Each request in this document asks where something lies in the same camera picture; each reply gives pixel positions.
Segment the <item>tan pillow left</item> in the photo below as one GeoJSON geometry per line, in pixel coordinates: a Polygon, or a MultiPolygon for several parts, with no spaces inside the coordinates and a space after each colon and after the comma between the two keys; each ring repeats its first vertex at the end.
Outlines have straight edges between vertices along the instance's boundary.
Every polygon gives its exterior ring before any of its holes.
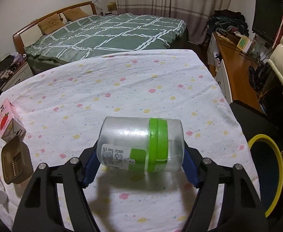
{"type": "Polygon", "coordinates": [[[65,24],[61,21],[58,14],[54,14],[38,23],[38,27],[43,35],[49,35],[64,26],[65,24]]]}

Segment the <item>pile of dark clothes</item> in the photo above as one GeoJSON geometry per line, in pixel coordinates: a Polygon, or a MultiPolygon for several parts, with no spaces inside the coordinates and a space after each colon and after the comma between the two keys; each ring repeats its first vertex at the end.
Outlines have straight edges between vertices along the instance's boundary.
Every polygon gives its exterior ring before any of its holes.
{"type": "Polygon", "coordinates": [[[219,32],[221,35],[224,35],[230,32],[232,28],[237,28],[240,34],[249,36],[248,24],[241,12],[234,12],[228,9],[215,10],[206,25],[208,26],[207,36],[210,36],[213,32],[219,32]]]}

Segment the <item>black monitor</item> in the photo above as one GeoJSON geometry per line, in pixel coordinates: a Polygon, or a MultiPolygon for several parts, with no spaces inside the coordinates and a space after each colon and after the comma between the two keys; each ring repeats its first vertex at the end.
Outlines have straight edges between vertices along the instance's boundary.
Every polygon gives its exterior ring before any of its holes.
{"type": "Polygon", "coordinates": [[[256,0],[252,31],[273,45],[283,18],[282,0],[256,0]]]}

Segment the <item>green plaid bed quilt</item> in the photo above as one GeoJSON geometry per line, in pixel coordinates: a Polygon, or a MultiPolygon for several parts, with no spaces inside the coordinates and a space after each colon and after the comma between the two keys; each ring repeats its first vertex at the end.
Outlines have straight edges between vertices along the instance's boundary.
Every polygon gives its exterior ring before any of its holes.
{"type": "Polygon", "coordinates": [[[67,23],[25,47],[28,57],[70,63],[118,52],[169,49],[186,33],[182,19],[126,13],[67,23]]]}

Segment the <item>tan pillow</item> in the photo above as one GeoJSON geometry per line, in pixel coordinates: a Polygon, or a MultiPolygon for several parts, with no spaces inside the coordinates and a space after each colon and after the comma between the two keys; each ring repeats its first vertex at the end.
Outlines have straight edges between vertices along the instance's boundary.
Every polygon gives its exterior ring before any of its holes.
{"type": "Polygon", "coordinates": [[[58,14],[54,14],[38,23],[38,27],[43,35],[49,35],[64,26],[65,24],[61,21],[58,14]]]}
{"type": "Polygon", "coordinates": [[[88,17],[89,14],[84,12],[80,7],[68,9],[63,12],[67,21],[76,21],[81,18],[88,17]]]}

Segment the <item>tan pillow right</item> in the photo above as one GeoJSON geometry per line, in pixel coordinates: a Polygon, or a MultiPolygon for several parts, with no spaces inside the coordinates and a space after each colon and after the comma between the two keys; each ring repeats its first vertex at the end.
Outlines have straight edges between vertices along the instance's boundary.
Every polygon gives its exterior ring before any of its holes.
{"type": "Polygon", "coordinates": [[[84,12],[80,7],[68,9],[63,12],[67,21],[76,21],[81,18],[88,17],[89,14],[84,12]]]}

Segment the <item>pink strawberry milk carton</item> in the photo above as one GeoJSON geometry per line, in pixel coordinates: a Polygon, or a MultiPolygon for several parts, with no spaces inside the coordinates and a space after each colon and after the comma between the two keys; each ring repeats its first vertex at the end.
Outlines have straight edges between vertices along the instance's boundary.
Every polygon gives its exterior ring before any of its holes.
{"type": "Polygon", "coordinates": [[[15,106],[6,98],[0,104],[0,137],[9,142],[15,136],[24,138],[26,129],[15,106]]]}

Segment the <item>clear jar with green band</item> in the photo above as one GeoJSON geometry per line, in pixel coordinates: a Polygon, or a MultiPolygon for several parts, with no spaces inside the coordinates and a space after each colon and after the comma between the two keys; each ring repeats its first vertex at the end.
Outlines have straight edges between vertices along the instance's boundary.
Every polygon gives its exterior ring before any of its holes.
{"type": "Polygon", "coordinates": [[[178,119],[106,117],[97,140],[104,166],[136,172],[177,171],[184,157],[178,119]]]}

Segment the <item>wooden bed headboard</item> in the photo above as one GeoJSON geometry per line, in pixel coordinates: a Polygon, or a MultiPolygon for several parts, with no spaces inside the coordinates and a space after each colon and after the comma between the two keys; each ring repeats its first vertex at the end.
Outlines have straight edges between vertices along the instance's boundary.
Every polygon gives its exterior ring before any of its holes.
{"type": "Polygon", "coordinates": [[[73,11],[77,9],[80,9],[82,14],[97,15],[97,9],[92,1],[71,5],[49,13],[35,19],[13,35],[15,50],[20,54],[24,54],[25,47],[35,43],[41,36],[49,35],[59,30],[67,22],[71,22],[71,20],[67,19],[66,14],[75,19],[76,15],[73,14],[73,11]]]}

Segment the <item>yellow-rimmed dark trash bin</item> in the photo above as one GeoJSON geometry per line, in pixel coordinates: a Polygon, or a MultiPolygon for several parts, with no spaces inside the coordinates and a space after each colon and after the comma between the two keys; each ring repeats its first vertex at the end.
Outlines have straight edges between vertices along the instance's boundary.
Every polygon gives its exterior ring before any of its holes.
{"type": "Polygon", "coordinates": [[[282,192],[283,158],[274,140],[264,134],[252,137],[248,147],[259,179],[261,202],[268,217],[282,192]]]}

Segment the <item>white nightstand with clutter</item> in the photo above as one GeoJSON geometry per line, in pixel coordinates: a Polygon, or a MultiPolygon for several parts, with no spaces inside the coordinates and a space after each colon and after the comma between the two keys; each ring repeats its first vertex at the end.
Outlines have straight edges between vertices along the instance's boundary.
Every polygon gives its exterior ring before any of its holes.
{"type": "Polygon", "coordinates": [[[25,54],[8,55],[0,61],[0,94],[33,76],[25,54]]]}

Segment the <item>orange wooden desk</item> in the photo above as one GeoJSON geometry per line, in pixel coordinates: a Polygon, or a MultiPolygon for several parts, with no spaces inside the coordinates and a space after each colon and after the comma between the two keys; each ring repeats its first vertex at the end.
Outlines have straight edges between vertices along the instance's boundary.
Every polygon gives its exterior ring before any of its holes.
{"type": "Polygon", "coordinates": [[[257,92],[249,83],[249,67],[257,68],[231,41],[214,32],[207,51],[208,65],[224,98],[230,104],[241,102],[262,112],[257,92]]]}

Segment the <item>white floral table cloth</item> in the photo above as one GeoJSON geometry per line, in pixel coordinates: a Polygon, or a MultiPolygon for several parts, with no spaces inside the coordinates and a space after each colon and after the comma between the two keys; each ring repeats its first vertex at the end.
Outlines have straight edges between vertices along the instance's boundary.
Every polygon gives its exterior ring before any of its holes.
{"type": "MultiPolygon", "coordinates": [[[[242,164],[259,185],[241,126],[193,51],[73,62],[13,86],[5,99],[21,116],[33,166],[78,156],[95,143],[107,116],[174,118],[190,147],[219,165],[242,164]]],[[[182,171],[144,176],[102,166],[85,193],[103,231],[180,231],[197,191],[182,171]]]]}

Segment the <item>brown plastic tray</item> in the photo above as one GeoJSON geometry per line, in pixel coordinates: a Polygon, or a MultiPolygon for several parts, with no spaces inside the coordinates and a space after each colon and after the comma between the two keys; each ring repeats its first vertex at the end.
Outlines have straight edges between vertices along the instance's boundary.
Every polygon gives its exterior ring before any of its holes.
{"type": "Polygon", "coordinates": [[[34,172],[28,146],[20,135],[12,138],[1,151],[3,179],[7,185],[20,184],[34,172]]]}

